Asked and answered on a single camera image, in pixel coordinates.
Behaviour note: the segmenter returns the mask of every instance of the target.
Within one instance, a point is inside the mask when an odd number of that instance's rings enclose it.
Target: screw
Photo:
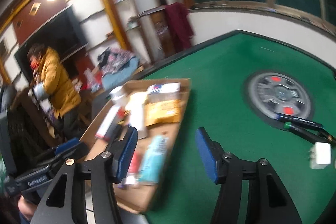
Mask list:
[[[111,156],[111,152],[109,152],[109,151],[105,151],[105,152],[101,153],[101,156],[102,156],[104,159],[106,159],[106,158],[108,158],[109,156]]]
[[[75,160],[74,159],[68,159],[65,163],[66,163],[66,165],[70,166],[70,165],[73,165],[75,163]]]
[[[268,160],[266,159],[260,159],[259,162],[261,165],[268,165]]]
[[[226,159],[232,158],[232,153],[231,152],[224,152],[224,158],[226,158]]]

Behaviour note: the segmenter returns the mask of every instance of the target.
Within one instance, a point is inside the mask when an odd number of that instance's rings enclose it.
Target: yellow puffer jacket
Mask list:
[[[50,103],[55,109],[55,118],[63,116],[79,105],[81,97],[74,89],[69,75],[60,63],[58,53],[48,48],[42,57],[38,71],[44,91],[50,95]]]

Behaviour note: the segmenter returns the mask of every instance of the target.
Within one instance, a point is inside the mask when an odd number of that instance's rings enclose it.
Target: gray sleeve cuff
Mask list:
[[[38,101],[43,101],[49,98],[49,95],[43,89],[43,82],[34,86],[34,93]]]

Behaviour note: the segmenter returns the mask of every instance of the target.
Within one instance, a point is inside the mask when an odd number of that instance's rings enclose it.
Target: dark hair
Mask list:
[[[38,57],[40,54],[41,56],[45,55],[47,49],[43,44],[33,44],[28,51],[27,57],[30,59],[32,56]]]

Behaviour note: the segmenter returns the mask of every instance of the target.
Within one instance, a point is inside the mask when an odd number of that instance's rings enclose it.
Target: green table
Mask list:
[[[192,81],[163,189],[147,213],[150,223],[210,222],[220,185],[206,176],[195,144],[198,127],[205,127],[211,139],[240,159],[268,159],[304,224],[312,224],[320,216],[336,189],[334,165],[310,169],[312,144],[267,125],[246,104],[244,81],[258,70],[281,71],[298,80],[313,100],[313,120],[336,134],[336,81],[332,70],[312,57],[247,34],[233,35],[187,55],[146,77]],[[245,219],[247,185],[243,182],[239,223]]]

